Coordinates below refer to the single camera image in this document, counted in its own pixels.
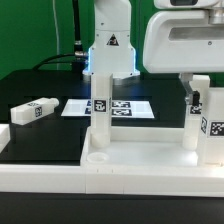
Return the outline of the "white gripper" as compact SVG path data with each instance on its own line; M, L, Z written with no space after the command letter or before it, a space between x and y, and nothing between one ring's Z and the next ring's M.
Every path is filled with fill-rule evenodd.
M154 14L145 33L143 65L150 73L180 73L185 102L198 106L192 73L224 72L224 24L210 24L205 10Z

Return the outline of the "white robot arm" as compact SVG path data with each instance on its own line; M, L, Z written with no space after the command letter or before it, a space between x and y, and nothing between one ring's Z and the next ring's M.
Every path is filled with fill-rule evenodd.
M150 73L178 73L188 104L199 103L189 81L195 73L224 72L224 0L154 0L143 66ZM116 84L137 76L130 43L129 0L94 0L95 40L88 50L85 76L112 74Z

